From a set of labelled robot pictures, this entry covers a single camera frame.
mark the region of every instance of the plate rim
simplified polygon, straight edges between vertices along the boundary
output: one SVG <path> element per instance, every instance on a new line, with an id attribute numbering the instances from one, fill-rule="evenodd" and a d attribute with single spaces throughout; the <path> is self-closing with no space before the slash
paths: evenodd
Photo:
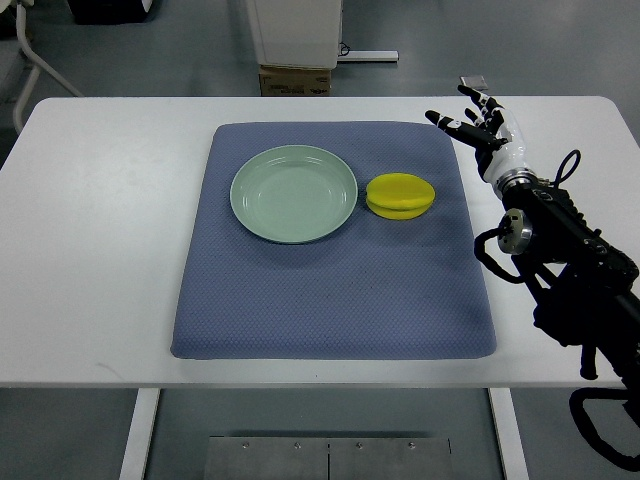
<path id="1" fill-rule="evenodd" d="M 333 158 L 335 161 L 337 161 L 338 164 L 341 164 L 347 172 L 349 172 L 349 175 L 347 176 L 350 180 L 353 181 L 353 201 L 351 202 L 350 205 L 348 205 L 347 209 L 346 209 L 346 213 L 344 215 L 344 218 L 342 218 L 342 220 L 340 222 L 337 222 L 335 224 L 332 224 L 330 229 L 326 229 L 326 232 L 322 233 L 321 235 L 316 235 L 314 234 L 313 236 L 308 236 L 305 237 L 303 239 L 297 239 L 297 240 L 286 240 L 286 239 L 282 239 L 282 238 L 273 238 L 273 236 L 269 236 L 269 235 L 264 235 L 262 233 L 258 233 L 256 232 L 254 229 L 250 228 L 245 222 L 242 221 L 242 216 L 238 214 L 238 212 L 236 211 L 236 208 L 234 206 L 234 201 L 233 201 L 233 193 L 234 190 L 237 188 L 237 179 L 238 176 L 240 175 L 240 173 L 248 166 L 250 165 L 252 162 L 256 161 L 256 158 L 261 157 L 263 155 L 269 154 L 273 151 L 276 150 L 284 150 L 284 149 L 290 149 L 290 148 L 305 148 L 305 149 L 310 149 L 313 151 L 320 151 L 325 155 L 328 155 L 329 157 Z M 351 169 L 351 167 L 349 166 L 349 164 L 347 162 L 345 162 L 341 157 L 339 157 L 338 155 L 336 155 L 335 153 L 326 150 L 324 148 L 321 147 L 316 147 L 314 145 L 306 145 L 306 144 L 285 144 L 285 145 L 279 145 L 276 147 L 272 147 L 272 148 L 268 148 L 267 150 L 263 150 L 262 152 L 259 152 L 257 154 L 255 154 L 254 156 L 252 156 L 249 160 L 247 160 L 246 162 L 244 162 L 240 168 L 236 171 L 236 173 L 233 176 L 233 180 L 231 181 L 231 186 L 229 188 L 229 203 L 231 204 L 231 210 L 233 211 L 234 216 L 236 217 L 236 219 L 240 222 L 240 224 L 246 228 L 249 232 L 251 232 L 252 234 L 268 240 L 270 242 L 273 243 L 278 243 L 278 244 L 284 244 L 284 245 L 299 245 L 299 244 L 303 244 L 303 243 L 310 243 L 313 242 L 315 240 L 319 240 L 321 238 L 326 237 L 327 235 L 330 235 L 331 233 L 335 232 L 337 229 L 339 229 L 342 225 L 344 225 L 344 223 L 349 219 L 349 217 L 351 217 L 357 203 L 358 203 L 358 181 L 356 179 L 355 174 L 353 173 L 353 170 Z"/>

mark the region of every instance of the metal plate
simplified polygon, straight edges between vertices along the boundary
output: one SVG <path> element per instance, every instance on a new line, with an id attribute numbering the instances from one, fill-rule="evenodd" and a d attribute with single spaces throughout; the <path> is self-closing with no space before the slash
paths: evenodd
<path id="1" fill-rule="evenodd" d="M 323 438 L 211 437 L 204 480 L 327 480 Z"/>
<path id="2" fill-rule="evenodd" d="M 205 480 L 453 480 L 441 438 L 211 437 Z"/>

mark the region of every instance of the light green plate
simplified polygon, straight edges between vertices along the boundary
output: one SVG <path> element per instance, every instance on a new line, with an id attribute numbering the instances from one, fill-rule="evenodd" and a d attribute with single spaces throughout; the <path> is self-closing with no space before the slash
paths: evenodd
<path id="1" fill-rule="evenodd" d="M 231 208 L 251 232 L 278 243 L 304 243 L 340 227 L 355 207 L 358 184 L 331 152 L 307 145 L 264 151 L 231 183 Z"/>

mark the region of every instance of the black cable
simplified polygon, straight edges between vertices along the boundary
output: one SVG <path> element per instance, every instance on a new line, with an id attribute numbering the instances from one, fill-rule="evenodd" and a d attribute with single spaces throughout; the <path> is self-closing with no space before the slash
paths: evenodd
<path id="1" fill-rule="evenodd" d="M 571 394 L 569 398 L 569 409 L 573 421 L 578 427 L 580 434 L 596 452 L 609 460 L 611 463 L 629 472 L 640 472 L 640 455 L 630 457 L 618 452 L 615 448 L 605 442 L 593 422 L 584 409 L 585 400 L 630 400 L 631 393 L 628 390 L 618 390 L 610 388 L 581 388 Z"/>
<path id="2" fill-rule="evenodd" d="M 563 176 L 562 174 L 564 173 L 564 169 L 567 166 L 567 163 L 569 163 L 569 161 L 573 157 L 576 157 L 575 162 L 571 166 L 571 169 L 569 170 L 569 172 Z M 556 179 L 553 181 L 551 186 L 553 188 L 558 188 L 562 182 L 564 182 L 571 175 L 573 175 L 573 173 L 578 168 L 578 165 L 580 165 L 581 158 L 582 158 L 582 154 L 580 153 L 580 150 L 572 150 L 571 152 L 569 152 L 569 154 L 566 157 L 564 157 L 564 160 L 562 161 L 562 163 L 560 163 L 560 167 L 558 167 L 558 172 L 556 173 Z"/>
<path id="3" fill-rule="evenodd" d="M 503 235 L 506 233 L 507 225 L 505 222 L 500 222 L 498 228 L 492 228 L 491 230 L 487 230 L 484 233 L 478 235 L 473 242 L 473 254 L 476 258 L 482 263 L 487 269 L 493 273 L 494 275 L 500 277 L 501 279 L 509 282 L 509 283 L 524 283 L 524 278 L 516 277 L 507 272 L 504 268 L 502 268 L 498 262 L 496 262 L 491 255 L 489 255 L 485 251 L 485 243 L 487 240 L 491 238 L 495 238 L 499 235 Z"/>
<path id="4" fill-rule="evenodd" d="M 349 45 L 344 42 L 340 42 L 340 53 L 338 54 L 339 57 L 346 57 L 347 55 L 349 55 L 350 51 L 351 47 Z"/>

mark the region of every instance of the yellow sponge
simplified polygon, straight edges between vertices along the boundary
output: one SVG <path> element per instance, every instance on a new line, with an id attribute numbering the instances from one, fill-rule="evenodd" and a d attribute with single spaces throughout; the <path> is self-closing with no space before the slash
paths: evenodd
<path id="1" fill-rule="evenodd" d="M 367 205 L 376 215 L 409 220 L 426 212 L 436 198 L 433 186 L 409 173 L 386 173 L 367 185 Z"/>

